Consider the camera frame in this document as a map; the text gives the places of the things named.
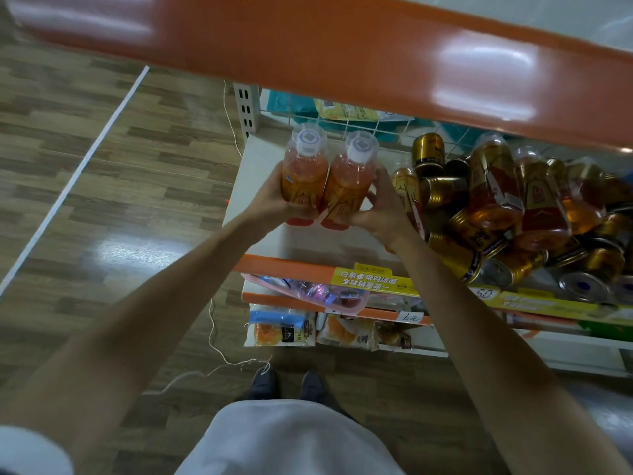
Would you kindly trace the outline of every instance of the person's left hand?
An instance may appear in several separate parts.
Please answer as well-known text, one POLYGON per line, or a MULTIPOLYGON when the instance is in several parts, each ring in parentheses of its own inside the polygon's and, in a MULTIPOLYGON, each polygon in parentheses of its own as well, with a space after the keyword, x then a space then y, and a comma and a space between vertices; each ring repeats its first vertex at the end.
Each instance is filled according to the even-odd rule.
POLYGON ((253 201, 241 215, 256 230, 261 239, 289 218, 318 218, 318 210, 311 206, 297 205, 284 200, 281 195, 281 162, 273 168, 253 201))

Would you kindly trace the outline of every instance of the plastic bag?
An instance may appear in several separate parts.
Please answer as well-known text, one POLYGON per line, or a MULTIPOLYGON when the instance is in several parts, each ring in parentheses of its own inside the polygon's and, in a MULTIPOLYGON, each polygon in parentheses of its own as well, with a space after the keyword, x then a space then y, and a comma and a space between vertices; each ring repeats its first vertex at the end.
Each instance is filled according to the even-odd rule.
POLYGON ((314 346, 315 317, 309 315, 303 327, 281 327, 263 323, 248 324, 244 346, 314 346))
POLYGON ((369 319, 344 320, 337 315, 329 314, 316 341, 324 345, 378 350, 378 334, 374 321, 369 319))
POLYGON ((275 326, 289 326, 300 329, 311 311, 293 310, 280 306, 268 306, 251 303, 249 323, 262 323, 275 326))

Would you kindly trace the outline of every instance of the white shirt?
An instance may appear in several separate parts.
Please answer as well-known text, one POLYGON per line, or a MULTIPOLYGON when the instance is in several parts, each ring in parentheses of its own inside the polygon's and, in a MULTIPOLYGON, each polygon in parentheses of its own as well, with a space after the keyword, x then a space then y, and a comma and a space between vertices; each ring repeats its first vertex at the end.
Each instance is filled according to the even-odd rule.
MULTIPOLYGON (((0 426, 0 473, 72 475, 62 448, 0 426)), ((403 475, 370 431, 318 403, 238 401, 221 409, 176 475, 403 475)))

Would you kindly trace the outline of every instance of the plastic bottle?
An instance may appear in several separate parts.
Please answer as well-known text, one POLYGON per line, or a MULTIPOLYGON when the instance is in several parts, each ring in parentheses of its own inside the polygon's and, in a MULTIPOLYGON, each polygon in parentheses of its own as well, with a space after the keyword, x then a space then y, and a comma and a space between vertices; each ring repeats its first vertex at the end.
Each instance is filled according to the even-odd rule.
POLYGON ((513 243, 527 251, 562 247, 572 236, 572 228, 550 167, 530 146, 519 148, 514 159, 526 212, 514 226, 513 243))
POLYGON ((486 230, 505 230, 523 215, 510 147, 500 133, 479 136, 469 160, 470 223, 486 230))
MULTIPOLYGON (((402 159, 391 173, 391 183, 400 196, 400 201, 405 207, 407 218, 413 228, 424 238, 422 226, 422 204, 420 202, 420 182, 418 175, 413 170, 413 161, 409 158, 402 159)), ((388 246, 389 253, 394 253, 388 246)))
POLYGON ((596 162, 585 156, 565 165, 561 201, 574 235, 593 230, 606 215, 605 179, 596 162))
MULTIPOLYGON (((327 134, 316 123, 294 128, 282 162, 281 187, 284 200, 319 208, 327 180, 327 134)), ((307 227, 314 220, 291 218, 286 223, 307 227)))
POLYGON ((346 150, 332 162, 321 200, 327 216, 321 224, 331 230, 347 230, 337 217, 360 209, 376 174, 378 141, 367 132, 353 132, 345 138, 346 150))

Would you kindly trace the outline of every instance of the person's right hand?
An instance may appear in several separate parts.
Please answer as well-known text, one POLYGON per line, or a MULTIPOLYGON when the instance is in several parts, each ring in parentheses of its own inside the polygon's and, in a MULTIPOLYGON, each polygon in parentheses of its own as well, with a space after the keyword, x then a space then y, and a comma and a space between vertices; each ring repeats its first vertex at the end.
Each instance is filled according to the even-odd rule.
POLYGON ((368 230, 388 247, 393 247, 394 242, 401 237, 420 238, 407 218, 405 207, 382 165, 378 165, 372 184, 376 187, 376 193, 368 192, 367 198, 372 202, 373 208, 347 214, 341 219, 341 223, 368 230))

